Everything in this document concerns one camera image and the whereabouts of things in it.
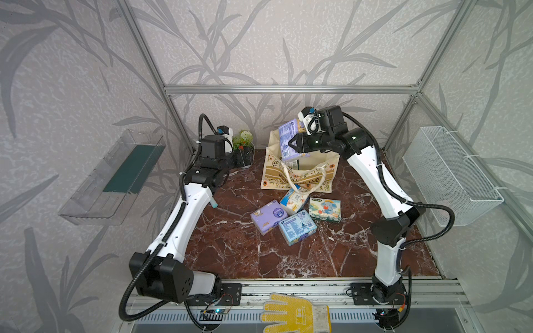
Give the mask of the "cream floral canvas bag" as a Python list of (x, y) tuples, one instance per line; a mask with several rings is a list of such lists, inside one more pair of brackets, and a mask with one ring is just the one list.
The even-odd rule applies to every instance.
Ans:
[(330, 194), (340, 163), (335, 152), (312, 152), (295, 162), (281, 160), (280, 137), (276, 130), (269, 136), (260, 188), (263, 190), (290, 190), (291, 183), (306, 191)]

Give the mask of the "purple tissue pack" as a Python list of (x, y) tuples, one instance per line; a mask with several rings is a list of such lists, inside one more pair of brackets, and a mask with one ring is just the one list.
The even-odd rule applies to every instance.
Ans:
[(307, 158), (309, 153), (298, 153), (294, 148), (289, 145), (290, 140), (294, 138), (296, 134), (306, 133), (303, 123), (298, 119), (293, 119), (278, 128), (278, 134), (280, 138), (280, 152), (281, 160), (283, 162), (291, 162), (300, 158)]
[(262, 236), (265, 236), (288, 217), (277, 200), (273, 200), (251, 214), (251, 220)]

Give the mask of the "light blue tissue pack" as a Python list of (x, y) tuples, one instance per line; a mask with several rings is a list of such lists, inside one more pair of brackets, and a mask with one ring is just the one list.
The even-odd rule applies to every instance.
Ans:
[(282, 220), (278, 227), (288, 246), (293, 246), (317, 231), (317, 225), (305, 210)]

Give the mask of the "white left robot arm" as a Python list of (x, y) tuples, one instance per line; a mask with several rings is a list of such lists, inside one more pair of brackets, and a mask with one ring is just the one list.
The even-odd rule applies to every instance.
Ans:
[[(169, 302), (187, 305), (196, 297), (217, 301), (222, 296), (222, 282), (217, 274), (193, 271), (184, 261), (204, 209), (208, 205), (217, 207), (214, 193), (236, 167), (236, 158), (228, 135), (207, 135), (198, 143), (191, 165), (180, 174), (180, 196), (165, 226), (146, 251), (134, 253), (130, 259), (132, 280), (118, 310), (123, 321), (141, 319)], [(127, 303), (133, 291), (155, 298), (158, 303), (137, 314), (128, 314)]]

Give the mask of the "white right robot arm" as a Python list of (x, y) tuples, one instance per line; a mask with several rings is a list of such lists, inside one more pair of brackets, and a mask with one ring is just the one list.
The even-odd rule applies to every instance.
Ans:
[[(382, 218), (371, 226), (378, 242), (377, 266), (372, 277), (371, 297), (386, 305), (403, 289), (401, 257), (410, 245), (443, 237), (455, 225), (455, 212), (446, 205), (414, 202), (383, 164), (374, 135), (338, 105), (322, 109), (306, 107), (298, 114), (304, 132), (288, 144), (298, 153), (335, 152), (355, 169), (378, 202)], [(448, 215), (443, 230), (429, 237), (408, 240), (409, 231), (427, 209)]]

